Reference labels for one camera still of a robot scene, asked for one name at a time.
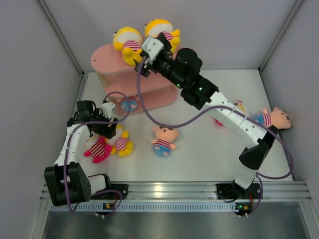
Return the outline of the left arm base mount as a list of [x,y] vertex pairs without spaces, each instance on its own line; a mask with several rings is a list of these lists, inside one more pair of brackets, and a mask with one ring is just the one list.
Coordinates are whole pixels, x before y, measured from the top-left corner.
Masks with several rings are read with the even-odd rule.
[[[118,191],[121,193],[123,199],[125,199],[128,195],[128,189],[129,189],[128,184],[112,184],[111,186],[106,187],[104,191],[107,191],[107,190]],[[97,198],[103,199],[103,200],[115,200],[115,199],[119,199],[120,196],[115,192],[107,192],[107,193],[102,193],[98,195]]]

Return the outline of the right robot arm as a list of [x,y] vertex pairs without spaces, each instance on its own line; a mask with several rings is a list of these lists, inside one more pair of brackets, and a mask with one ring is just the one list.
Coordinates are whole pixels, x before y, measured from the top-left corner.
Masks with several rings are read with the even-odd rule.
[[240,166],[230,186],[229,194],[243,198],[251,191],[251,185],[277,136],[277,129],[266,127],[241,113],[223,95],[219,88],[200,74],[202,61],[190,48],[181,48],[175,57],[171,44],[163,33],[157,37],[147,36],[141,45],[141,62],[137,62],[137,93],[142,97],[140,77],[150,72],[159,73],[179,89],[181,97],[200,113],[205,113],[221,122],[234,132],[244,143],[245,149],[239,156]]

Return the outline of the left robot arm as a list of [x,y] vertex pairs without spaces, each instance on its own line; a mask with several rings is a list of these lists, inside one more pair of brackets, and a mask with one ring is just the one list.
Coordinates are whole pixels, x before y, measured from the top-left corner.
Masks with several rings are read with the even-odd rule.
[[113,187],[106,174],[88,176],[81,167],[86,155],[98,163],[100,156],[93,156],[85,143],[95,134],[102,151],[108,156],[111,146],[105,143],[116,134],[117,118],[112,117],[115,104],[104,100],[101,107],[93,101],[78,101],[77,111],[67,122],[67,134],[61,152],[53,166],[44,171],[44,178],[55,206],[71,206],[88,202],[95,193],[102,199],[112,195]]

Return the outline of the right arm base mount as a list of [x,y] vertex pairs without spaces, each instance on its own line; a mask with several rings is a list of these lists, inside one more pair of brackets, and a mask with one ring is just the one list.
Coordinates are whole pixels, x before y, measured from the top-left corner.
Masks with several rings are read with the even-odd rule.
[[261,196],[261,186],[258,183],[252,183],[247,189],[244,189],[232,183],[216,184],[217,198],[220,200],[248,200],[259,199]]

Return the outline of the yellow frog plush toy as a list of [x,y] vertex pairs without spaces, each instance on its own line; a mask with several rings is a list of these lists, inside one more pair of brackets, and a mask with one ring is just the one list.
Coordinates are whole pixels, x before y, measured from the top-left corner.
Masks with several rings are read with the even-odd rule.
[[174,29],[166,19],[156,18],[144,25],[145,36],[157,37],[163,33],[171,44],[171,52],[174,53],[180,44],[180,30]]

